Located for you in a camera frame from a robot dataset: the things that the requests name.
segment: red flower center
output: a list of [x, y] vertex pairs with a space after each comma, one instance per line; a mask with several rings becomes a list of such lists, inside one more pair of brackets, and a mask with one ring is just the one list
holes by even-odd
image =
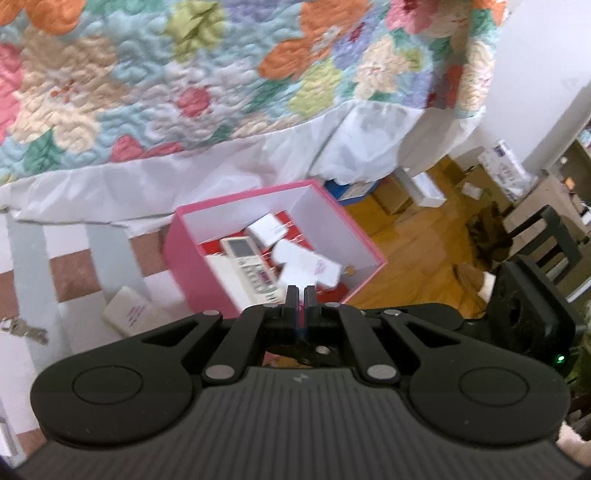
[[404, 9], [411, 12], [418, 6], [418, 0], [404, 0]]
[[207, 110], [211, 101], [212, 97], [205, 88], [189, 87], [177, 100], [177, 106], [182, 110], [184, 116], [193, 118]]
[[349, 37], [349, 41], [350, 42], [356, 42], [359, 37], [361, 36], [361, 31], [363, 30], [363, 26], [365, 25], [365, 22], [361, 22], [356, 28], [355, 30], [353, 30], [351, 32], [351, 36]]

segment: circular cap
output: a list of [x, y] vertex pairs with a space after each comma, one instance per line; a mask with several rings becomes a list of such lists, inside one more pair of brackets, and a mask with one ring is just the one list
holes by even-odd
[[476, 368], [462, 376], [460, 390], [470, 400], [490, 407], [519, 403], [528, 391], [527, 382], [518, 374], [502, 368]]
[[316, 347], [316, 353], [319, 353], [320, 355], [328, 355], [330, 354], [330, 348], [324, 345], [319, 345]]
[[207, 367], [205, 375], [212, 380], [227, 380], [234, 376], [235, 370], [230, 365], [212, 365]]
[[390, 365], [372, 365], [368, 368], [368, 375], [376, 380], [390, 380], [396, 377], [398, 372]]
[[142, 376], [126, 367], [105, 366], [78, 375], [72, 386], [82, 400], [95, 405], [114, 405], [132, 398], [144, 384]]

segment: metal screw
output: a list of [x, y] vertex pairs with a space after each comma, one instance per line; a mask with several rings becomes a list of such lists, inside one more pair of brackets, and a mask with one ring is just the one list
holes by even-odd
[[368, 368], [368, 375], [376, 380], [390, 380], [396, 377], [398, 372], [390, 365], [372, 365]]
[[227, 380], [232, 378], [235, 373], [235, 370], [230, 365], [212, 365], [205, 370], [205, 375], [212, 380]]

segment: silver metal object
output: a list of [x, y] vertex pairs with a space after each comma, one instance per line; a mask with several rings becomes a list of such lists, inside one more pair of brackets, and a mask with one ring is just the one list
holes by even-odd
[[316, 353], [320, 355], [330, 355], [330, 348], [324, 345], [319, 345], [316, 347]]
[[41, 345], [47, 345], [47, 330], [31, 327], [20, 317], [3, 318], [0, 321], [0, 330], [17, 337], [27, 337]]
[[368, 368], [368, 375], [376, 380], [390, 380], [396, 377], [398, 372], [390, 365], [372, 365]]
[[207, 367], [205, 374], [212, 380], [227, 380], [234, 376], [234, 369], [230, 365], [212, 365]]

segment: open storage box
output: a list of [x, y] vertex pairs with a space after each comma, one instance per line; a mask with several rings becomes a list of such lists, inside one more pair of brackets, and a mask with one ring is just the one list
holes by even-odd
[[314, 250], [355, 273], [343, 275], [351, 298], [386, 263], [384, 256], [337, 201], [313, 180], [237, 193], [179, 207], [170, 225], [164, 255], [194, 312], [219, 310], [236, 317], [236, 308], [201, 244], [246, 228], [267, 213], [286, 211]]

